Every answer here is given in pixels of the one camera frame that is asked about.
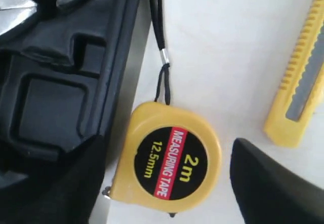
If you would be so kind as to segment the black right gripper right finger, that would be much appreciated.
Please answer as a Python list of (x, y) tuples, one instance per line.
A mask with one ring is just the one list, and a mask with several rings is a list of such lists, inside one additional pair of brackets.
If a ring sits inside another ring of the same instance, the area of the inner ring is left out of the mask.
[(231, 186), (245, 223), (323, 223), (323, 189), (237, 138)]

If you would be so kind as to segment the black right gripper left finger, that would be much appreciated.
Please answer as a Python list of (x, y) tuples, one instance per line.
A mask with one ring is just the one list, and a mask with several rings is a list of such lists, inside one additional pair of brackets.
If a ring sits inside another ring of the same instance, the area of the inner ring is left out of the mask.
[(88, 223), (104, 178), (103, 136), (1, 189), (1, 223)]

